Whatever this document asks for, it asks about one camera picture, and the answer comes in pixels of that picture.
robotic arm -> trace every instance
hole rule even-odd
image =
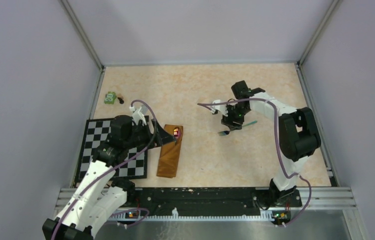
[[[132,117],[118,115],[111,121],[111,132],[94,151],[89,169],[71,200],[54,220],[48,218],[44,222],[42,230],[47,240],[52,239],[57,227],[55,240],[93,240],[116,209],[134,200],[135,184],[119,177],[112,182],[106,195],[98,200],[105,184],[116,173],[114,168],[127,163],[124,160],[129,149],[156,148],[176,140],[156,119],[151,120],[156,132],[150,132],[144,105],[138,109],[130,107],[130,110]]]
[[[199,105],[209,107],[212,114],[221,112],[221,124],[229,127],[230,131],[241,130],[245,115],[250,111],[264,114],[278,124],[274,134],[281,168],[270,181],[266,202],[268,206],[282,205],[286,197],[295,191],[304,164],[321,145],[313,111],[308,107],[296,109],[284,104],[261,88],[250,89],[245,81],[235,83],[231,89],[237,100],[215,100],[212,104]]]

wooden block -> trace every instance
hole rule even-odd
[[[166,124],[164,130],[171,135],[175,135],[177,140],[161,147],[156,176],[174,178],[177,174],[180,150],[182,149],[183,126]]]

green object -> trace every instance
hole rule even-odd
[[[113,91],[109,91],[105,94],[105,100],[103,101],[104,104],[114,104],[114,101],[117,99],[117,94]]]
[[[253,125],[253,124],[256,124],[258,121],[257,120],[255,120],[255,121],[252,121],[252,122],[250,122],[250,123],[248,123],[248,124],[244,124],[242,127],[246,127],[246,126],[249,126],[249,125]]]

chessboard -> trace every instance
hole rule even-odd
[[[145,116],[146,123],[149,121],[149,116]],[[77,169],[73,186],[79,184],[86,172],[88,171],[89,164],[92,161],[93,150],[97,148],[101,142],[107,139],[108,133],[111,132],[111,121],[113,118],[91,119],[86,121],[84,128],[83,142],[81,143],[80,154],[77,162]],[[128,151],[128,156],[125,159],[136,155],[143,147],[135,147]],[[117,169],[114,177],[122,177],[125,179],[145,179],[147,178],[147,164],[148,164],[148,151],[143,152],[135,160],[123,165]]]

small toy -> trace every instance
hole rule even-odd
[[[105,94],[105,100],[103,101],[104,104],[114,104],[114,101],[116,100],[117,95],[113,91],[109,91],[107,94]]]
[[[120,102],[120,104],[124,104],[123,95],[118,94],[118,95],[117,95],[117,99],[118,99],[118,101]]]

